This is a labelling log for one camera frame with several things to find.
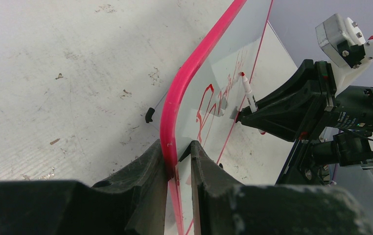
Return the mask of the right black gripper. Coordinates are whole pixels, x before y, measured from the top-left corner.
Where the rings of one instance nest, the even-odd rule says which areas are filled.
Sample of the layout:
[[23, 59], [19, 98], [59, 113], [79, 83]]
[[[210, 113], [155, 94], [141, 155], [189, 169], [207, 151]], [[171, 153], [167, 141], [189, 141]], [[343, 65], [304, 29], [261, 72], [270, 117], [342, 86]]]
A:
[[244, 108], [236, 121], [289, 142], [316, 139], [326, 127], [373, 132], [373, 87], [351, 85], [365, 67], [342, 69], [305, 59], [283, 85], [256, 102], [258, 111]]

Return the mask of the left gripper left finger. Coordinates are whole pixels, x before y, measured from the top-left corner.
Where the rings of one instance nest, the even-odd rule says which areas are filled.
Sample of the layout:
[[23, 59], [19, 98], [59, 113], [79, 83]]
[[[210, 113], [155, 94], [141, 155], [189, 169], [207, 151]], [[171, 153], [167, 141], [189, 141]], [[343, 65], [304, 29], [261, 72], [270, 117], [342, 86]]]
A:
[[162, 235], [167, 176], [160, 141], [109, 177], [1, 181], [0, 235]]

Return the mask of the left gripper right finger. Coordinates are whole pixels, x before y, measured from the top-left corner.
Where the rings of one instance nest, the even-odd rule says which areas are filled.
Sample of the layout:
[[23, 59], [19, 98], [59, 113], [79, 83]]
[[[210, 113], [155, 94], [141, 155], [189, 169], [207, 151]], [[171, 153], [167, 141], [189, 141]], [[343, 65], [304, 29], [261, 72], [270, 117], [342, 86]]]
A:
[[197, 235], [371, 235], [361, 205], [338, 187], [244, 185], [190, 143]]

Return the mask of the white whiteboard marker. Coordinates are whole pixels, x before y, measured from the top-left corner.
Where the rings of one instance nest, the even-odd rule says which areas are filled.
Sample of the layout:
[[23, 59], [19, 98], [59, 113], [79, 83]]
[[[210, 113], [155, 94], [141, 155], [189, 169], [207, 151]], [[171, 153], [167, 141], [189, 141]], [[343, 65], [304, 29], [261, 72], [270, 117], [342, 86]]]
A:
[[254, 94], [253, 94], [251, 86], [250, 86], [250, 81], [246, 77], [244, 72], [241, 72], [240, 75], [241, 75], [241, 81], [242, 81], [243, 88], [244, 88], [244, 91], [245, 91], [245, 96], [246, 96], [247, 101], [249, 103], [250, 110], [251, 110], [252, 113], [255, 113], [258, 110], [258, 107], [256, 105], [256, 100], [255, 100]]

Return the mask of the pink framed whiteboard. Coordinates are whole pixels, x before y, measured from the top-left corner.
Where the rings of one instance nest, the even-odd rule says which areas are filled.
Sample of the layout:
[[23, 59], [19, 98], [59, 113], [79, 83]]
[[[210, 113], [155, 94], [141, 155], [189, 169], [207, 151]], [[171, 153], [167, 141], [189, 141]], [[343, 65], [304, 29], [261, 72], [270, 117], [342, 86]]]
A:
[[221, 157], [245, 92], [255, 76], [270, 0], [235, 0], [180, 66], [163, 102], [160, 141], [176, 234], [192, 234], [191, 154], [198, 141], [214, 162]]

